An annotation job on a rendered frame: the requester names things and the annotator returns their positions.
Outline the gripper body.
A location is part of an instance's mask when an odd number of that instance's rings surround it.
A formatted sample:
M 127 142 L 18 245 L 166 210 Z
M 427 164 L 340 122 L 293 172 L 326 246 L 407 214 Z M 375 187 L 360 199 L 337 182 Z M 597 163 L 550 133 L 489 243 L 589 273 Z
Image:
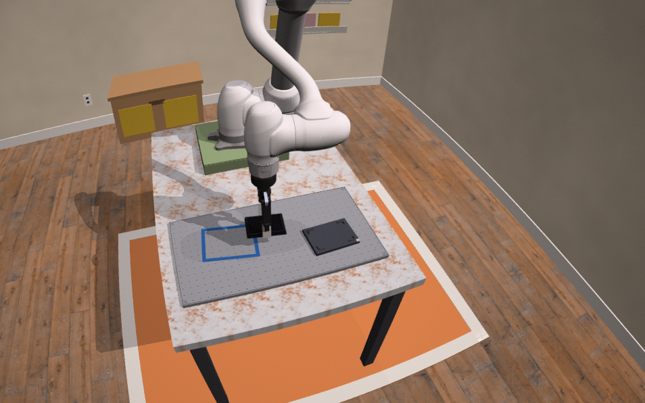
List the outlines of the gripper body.
M 256 176 L 251 175 L 251 182 L 255 187 L 260 188 L 261 199 L 264 199 L 264 192 L 266 196 L 269 196 L 269 188 L 276 183 L 277 174 L 270 176 L 269 178 L 259 179 Z

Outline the blue tape outline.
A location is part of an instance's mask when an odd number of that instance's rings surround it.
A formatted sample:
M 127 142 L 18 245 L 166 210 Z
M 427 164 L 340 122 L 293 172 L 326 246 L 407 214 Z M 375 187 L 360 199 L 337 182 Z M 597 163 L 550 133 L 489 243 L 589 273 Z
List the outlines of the blue tape outline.
M 260 256 L 260 251 L 259 251 L 259 247 L 258 247 L 258 240 L 254 239 L 254 249 L 256 250 L 255 254 L 242 255 L 242 256 L 229 256 L 229 257 L 222 257 L 222 258 L 208 258 L 208 259 L 205 258 L 205 231 L 215 231 L 215 230 L 222 230 L 222 229 L 234 229 L 234 228 L 241 228 L 241 227 L 245 227 L 245 224 L 243 224 L 243 225 L 235 225 L 235 227 L 216 227 L 216 228 L 202 229 L 201 230 L 202 263 L 211 262 L 211 261 L 219 261 L 219 260 L 232 260 L 232 259 L 251 258 L 251 257 Z

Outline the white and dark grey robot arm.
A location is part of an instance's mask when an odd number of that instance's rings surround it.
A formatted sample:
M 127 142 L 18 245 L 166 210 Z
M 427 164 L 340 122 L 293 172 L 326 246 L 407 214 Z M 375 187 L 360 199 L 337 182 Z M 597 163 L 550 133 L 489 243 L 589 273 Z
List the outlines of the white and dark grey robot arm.
M 263 89 L 243 80 L 225 84 L 217 101 L 219 128 L 208 140 L 217 141 L 217 151 L 245 148 L 249 173 L 257 178 L 274 176 L 285 152 L 329 149 L 350 135 L 348 117 L 333 111 L 298 64 L 306 12 L 315 1 L 276 0 L 274 40 L 264 27 L 266 0 L 235 0 L 245 36 L 272 64 L 272 74 Z

